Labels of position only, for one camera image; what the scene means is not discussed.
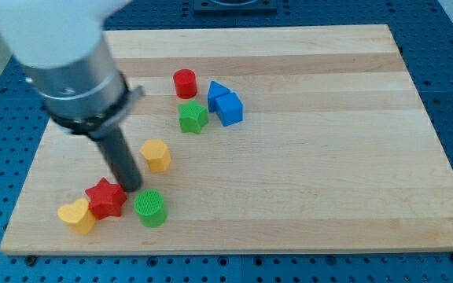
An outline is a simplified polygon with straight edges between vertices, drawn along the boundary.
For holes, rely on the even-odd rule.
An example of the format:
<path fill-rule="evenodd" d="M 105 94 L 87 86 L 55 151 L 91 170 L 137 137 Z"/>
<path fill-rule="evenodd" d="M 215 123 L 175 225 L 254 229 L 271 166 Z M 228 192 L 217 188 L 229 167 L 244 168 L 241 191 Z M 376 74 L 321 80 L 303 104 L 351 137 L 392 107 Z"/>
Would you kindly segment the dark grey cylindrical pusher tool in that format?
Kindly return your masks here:
<path fill-rule="evenodd" d="M 95 143 L 113 176 L 125 192 L 138 191 L 143 184 L 142 174 L 119 127 L 95 139 Z"/>

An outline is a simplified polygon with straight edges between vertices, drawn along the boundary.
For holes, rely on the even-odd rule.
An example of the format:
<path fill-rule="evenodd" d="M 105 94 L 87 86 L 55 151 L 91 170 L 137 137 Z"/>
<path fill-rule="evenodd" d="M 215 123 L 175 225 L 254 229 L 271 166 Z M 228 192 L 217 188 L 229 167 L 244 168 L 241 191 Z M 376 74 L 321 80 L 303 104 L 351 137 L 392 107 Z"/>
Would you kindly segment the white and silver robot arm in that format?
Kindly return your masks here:
<path fill-rule="evenodd" d="M 131 89 L 105 41 L 105 19 L 127 0 L 0 0 L 0 35 L 43 99 L 50 118 L 95 142 L 127 192 L 142 175 L 120 122 L 144 90 Z"/>

